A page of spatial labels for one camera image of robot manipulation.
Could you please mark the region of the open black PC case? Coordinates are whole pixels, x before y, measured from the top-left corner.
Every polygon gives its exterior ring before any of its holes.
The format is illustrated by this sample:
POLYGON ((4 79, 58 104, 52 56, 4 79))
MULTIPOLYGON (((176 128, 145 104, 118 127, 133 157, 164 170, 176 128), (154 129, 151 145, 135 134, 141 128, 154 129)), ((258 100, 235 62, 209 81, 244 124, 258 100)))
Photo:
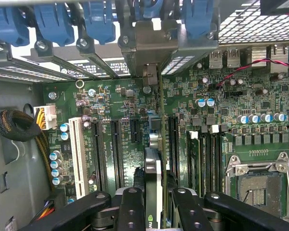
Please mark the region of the open black PC case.
MULTIPOLYGON (((26 20, 30 44, 15 47, 0 40, 0 231, 19 231, 68 203, 51 185, 49 139, 41 130, 34 107, 45 106, 46 84, 139 78, 131 74, 120 37, 135 24, 133 0, 112 0, 116 39, 105 45, 87 35, 82 3, 89 0, 0 0, 16 7, 26 20), (59 46, 44 39, 34 6, 64 3, 75 41, 59 46)), ((240 50, 240 67, 260 68, 264 58, 289 61, 289 0, 215 0, 211 32, 187 37, 182 22, 183 0, 163 0, 154 30, 174 20, 176 49, 162 67, 162 77, 174 77, 209 60, 212 51, 240 50)))

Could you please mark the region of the CPU socket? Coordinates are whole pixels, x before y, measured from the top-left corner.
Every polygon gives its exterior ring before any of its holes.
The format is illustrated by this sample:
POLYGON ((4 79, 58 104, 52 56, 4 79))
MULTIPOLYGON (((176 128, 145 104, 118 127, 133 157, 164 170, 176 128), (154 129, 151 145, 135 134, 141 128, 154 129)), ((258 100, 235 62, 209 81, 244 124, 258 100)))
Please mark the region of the CPU socket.
POLYGON ((289 222, 286 154, 256 162, 242 162, 233 154, 225 169, 223 192, 289 222))

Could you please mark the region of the black RAM slot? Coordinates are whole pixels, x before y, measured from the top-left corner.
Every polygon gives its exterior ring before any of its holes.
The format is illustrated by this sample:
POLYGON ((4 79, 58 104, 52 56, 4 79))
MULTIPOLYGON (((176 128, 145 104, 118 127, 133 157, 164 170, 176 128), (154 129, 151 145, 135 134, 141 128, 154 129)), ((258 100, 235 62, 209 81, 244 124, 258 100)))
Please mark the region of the black RAM slot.
POLYGON ((201 156, 202 156, 202 180, 203 180, 203 194, 206 194, 210 188, 210 174, 208 172, 208 143, 207 134, 201 135, 201 156))
POLYGON ((210 127, 210 156, 211 156, 211 191, 218 190, 218 133, 219 126, 210 127))

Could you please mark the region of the short expansion slot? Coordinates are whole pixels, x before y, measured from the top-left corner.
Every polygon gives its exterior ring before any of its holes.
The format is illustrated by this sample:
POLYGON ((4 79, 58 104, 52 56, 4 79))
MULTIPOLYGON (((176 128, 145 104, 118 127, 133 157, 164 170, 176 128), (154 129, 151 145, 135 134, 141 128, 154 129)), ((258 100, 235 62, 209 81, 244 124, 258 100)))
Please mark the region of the short expansion slot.
POLYGON ((141 141, 140 121, 137 118, 130 119, 131 141, 132 143, 139 143, 141 141))

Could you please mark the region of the blue card retention clip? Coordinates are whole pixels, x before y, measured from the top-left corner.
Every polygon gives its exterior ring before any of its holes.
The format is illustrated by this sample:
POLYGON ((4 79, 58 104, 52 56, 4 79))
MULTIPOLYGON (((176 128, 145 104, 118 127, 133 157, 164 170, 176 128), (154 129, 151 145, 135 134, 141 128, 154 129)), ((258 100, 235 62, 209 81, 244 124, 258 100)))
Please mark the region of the blue card retention clip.
POLYGON ((87 35, 101 45, 116 39, 112 0, 89 0, 82 3, 87 35))
POLYGON ((30 44, 26 20, 16 7, 0 7, 0 40, 15 47, 30 44))
POLYGON ((133 0, 135 20, 152 19, 159 16, 163 0, 133 0))
POLYGON ((61 47, 74 43, 74 29, 64 3, 35 5, 34 13, 44 39, 61 47))
POLYGON ((187 37, 197 39, 210 33, 215 0, 183 0, 182 22, 187 37))

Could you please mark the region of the green motherboard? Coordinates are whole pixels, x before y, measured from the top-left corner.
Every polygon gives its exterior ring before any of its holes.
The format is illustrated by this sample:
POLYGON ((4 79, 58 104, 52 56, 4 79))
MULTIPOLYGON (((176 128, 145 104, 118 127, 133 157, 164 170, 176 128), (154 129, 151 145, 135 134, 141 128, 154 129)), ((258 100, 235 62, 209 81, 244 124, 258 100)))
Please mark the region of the green motherboard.
MULTIPOLYGON (((174 77, 163 78, 167 140, 167 220, 173 224, 171 192, 189 188, 189 140, 207 134, 208 172, 211 191, 210 127, 219 126, 218 176, 215 192, 224 193, 225 169, 233 154, 242 162, 275 160, 280 152, 289 156, 289 61, 264 58, 260 68, 210 69, 209 60, 174 77), (177 116, 180 147, 180 184, 170 167, 168 117, 177 116)), ((136 187, 144 193, 144 150, 148 145, 147 109, 154 103, 143 93, 139 78, 46 84, 46 105, 55 105, 57 128, 45 130, 49 139, 51 185, 68 203, 76 198, 68 120, 82 120, 89 193, 98 191, 92 152, 91 122, 102 124, 107 193, 136 187), (140 121, 141 141, 132 143, 130 119, 140 121), (124 187, 116 189, 110 121, 118 119, 122 135, 124 187)), ((203 198, 203 180, 201 171, 203 198)))

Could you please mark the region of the green RAM stick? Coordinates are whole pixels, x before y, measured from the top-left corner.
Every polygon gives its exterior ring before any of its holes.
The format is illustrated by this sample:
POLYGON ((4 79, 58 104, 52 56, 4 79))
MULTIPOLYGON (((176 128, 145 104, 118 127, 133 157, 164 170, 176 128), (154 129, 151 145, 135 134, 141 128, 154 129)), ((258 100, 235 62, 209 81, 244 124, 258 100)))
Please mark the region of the green RAM stick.
POLYGON ((198 196, 202 195, 201 184, 201 148, 199 140, 189 140, 189 167, 190 177, 189 186, 195 190, 198 196))

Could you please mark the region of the long expansion slot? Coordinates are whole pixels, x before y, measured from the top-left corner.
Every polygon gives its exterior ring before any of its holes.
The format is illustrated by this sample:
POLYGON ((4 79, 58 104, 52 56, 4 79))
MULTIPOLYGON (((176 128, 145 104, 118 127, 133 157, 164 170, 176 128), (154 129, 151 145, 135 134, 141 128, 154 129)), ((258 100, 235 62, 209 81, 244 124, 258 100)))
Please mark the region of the long expansion slot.
POLYGON ((94 120, 91 122, 92 131, 92 152, 95 158, 95 172, 97 189, 99 191, 107 191, 107 175, 106 175, 106 165, 105 165, 105 153, 104 153, 104 143, 103 143, 103 133, 102 124, 99 120, 94 120))
POLYGON ((121 124, 118 119, 110 121, 116 189, 124 187, 123 150, 120 125, 121 124))
POLYGON ((179 147, 179 125, 177 116, 168 117, 169 126, 169 155, 170 167, 175 176, 176 183, 180 184, 180 147, 179 147))

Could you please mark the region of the silver USB port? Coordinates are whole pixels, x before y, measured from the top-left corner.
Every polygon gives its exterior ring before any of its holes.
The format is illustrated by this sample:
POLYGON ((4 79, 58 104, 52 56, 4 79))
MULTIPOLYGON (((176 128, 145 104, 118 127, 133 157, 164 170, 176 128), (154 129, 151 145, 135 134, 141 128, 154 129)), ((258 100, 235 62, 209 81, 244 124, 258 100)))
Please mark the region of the silver USB port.
POLYGON ((227 67, 236 68, 240 67, 240 50, 231 49, 227 50, 227 67))
POLYGON ((209 68, 221 69, 223 67, 223 52, 221 50, 212 51, 209 55, 209 68))

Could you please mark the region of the white power connector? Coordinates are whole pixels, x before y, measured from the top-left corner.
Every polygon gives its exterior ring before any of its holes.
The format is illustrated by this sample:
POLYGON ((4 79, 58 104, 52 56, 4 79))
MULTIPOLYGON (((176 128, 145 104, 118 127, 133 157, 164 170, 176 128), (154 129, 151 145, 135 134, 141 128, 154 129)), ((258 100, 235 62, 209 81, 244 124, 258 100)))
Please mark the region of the white power connector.
POLYGON ((36 123, 41 130, 57 128, 57 114, 55 105, 34 107, 34 115, 37 116, 36 123))

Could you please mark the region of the white expansion slot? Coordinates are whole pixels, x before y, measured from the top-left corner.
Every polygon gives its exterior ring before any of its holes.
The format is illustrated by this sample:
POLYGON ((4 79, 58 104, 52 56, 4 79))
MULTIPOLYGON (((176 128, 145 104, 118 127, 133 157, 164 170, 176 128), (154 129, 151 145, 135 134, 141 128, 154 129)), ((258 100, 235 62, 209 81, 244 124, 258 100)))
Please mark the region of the white expansion slot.
POLYGON ((74 117, 70 118, 68 123, 74 168, 76 198, 80 199, 89 193, 82 120, 80 117, 74 117))

